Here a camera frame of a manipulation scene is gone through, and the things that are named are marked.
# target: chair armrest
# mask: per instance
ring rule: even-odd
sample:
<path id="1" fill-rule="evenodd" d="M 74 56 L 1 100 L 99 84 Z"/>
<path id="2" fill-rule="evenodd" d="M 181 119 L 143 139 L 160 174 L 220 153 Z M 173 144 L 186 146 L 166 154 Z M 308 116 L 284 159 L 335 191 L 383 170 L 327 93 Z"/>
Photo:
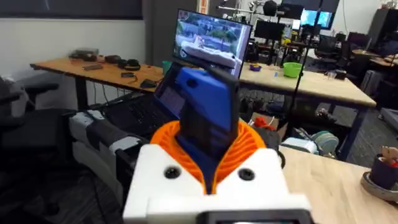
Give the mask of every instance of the chair armrest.
<path id="1" fill-rule="evenodd" d="M 49 90 L 57 90 L 59 87 L 56 83 L 43 83 L 31 86 L 25 86 L 25 91 L 29 96 L 37 96 Z"/>
<path id="2" fill-rule="evenodd" d="M 0 105 L 5 105 L 13 101 L 19 100 L 21 93 L 10 93 L 7 96 L 0 96 Z"/>

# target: cup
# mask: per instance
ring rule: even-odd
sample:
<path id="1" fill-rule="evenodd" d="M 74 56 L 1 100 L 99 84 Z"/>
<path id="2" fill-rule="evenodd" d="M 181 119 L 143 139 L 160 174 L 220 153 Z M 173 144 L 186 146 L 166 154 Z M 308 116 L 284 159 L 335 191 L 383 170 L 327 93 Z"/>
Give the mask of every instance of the cup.
<path id="1" fill-rule="evenodd" d="M 371 175 L 371 181 L 386 190 L 393 188 L 398 181 L 398 167 L 392 167 L 383 162 L 382 154 L 374 158 Z"/>
<path id="2" fill-rule="evenodd" d="M 163 75 L 166 75 L 166 73 L 168 72 L 168 70 L 169 70 L 170 67 L 172 66 L 172 62 L 163 61 L 163 62 L 162 62 L 162 65 L 163 65 Z"/>

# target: laptop keyboard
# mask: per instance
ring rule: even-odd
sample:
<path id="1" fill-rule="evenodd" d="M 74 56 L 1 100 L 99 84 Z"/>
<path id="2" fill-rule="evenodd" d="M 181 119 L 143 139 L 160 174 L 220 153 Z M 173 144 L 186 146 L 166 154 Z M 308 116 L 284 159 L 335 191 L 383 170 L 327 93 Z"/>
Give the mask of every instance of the laptop keyboard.
<path id="1" fill-rule="evenodd" d="M 155 104 L 153 98 L 132 100 L 108 109 L 111 123 L 123 131 L 151 139 L 163 124 L 171 121 Z"/>

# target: orange robot part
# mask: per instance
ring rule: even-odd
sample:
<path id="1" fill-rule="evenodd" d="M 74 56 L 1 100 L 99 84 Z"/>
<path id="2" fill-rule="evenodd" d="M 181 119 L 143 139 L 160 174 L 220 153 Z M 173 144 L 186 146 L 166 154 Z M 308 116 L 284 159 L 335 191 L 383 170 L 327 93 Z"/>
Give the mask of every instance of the orange robot part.
<path id="1" fill-rule="evenodd" d="M 205 179 L 203 174 L 193 159 L 181 148 L 175 135 L 180 130 L 180 123 L 172 121 L 159 128 L 152 140 L 151 144 L 158 144 L 171 157 L 173 157 L 186 171 L 188 171 L 202 186 L 206 193 Z M 238 124 L 238 137 L 226 151 L 224 157 L 218 164 L 214 175 L 211 193 L 216 193 L 216 186 L 232 171 L 238 168 L 248 157 L 253 155 L 259 148 L 266 145 L 260 135 L 244 122 Z"/>

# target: black mouse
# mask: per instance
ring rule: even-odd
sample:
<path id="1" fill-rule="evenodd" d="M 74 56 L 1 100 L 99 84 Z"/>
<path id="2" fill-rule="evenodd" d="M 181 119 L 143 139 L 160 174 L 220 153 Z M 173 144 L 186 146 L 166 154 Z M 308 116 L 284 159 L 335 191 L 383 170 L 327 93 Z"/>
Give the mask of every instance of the black mouse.
<path id="1" fill-rule="evenodd" d="M 141 88 L 155 88 L 156 82 L 153 80 L 145 79 L 139 86 Z"/>

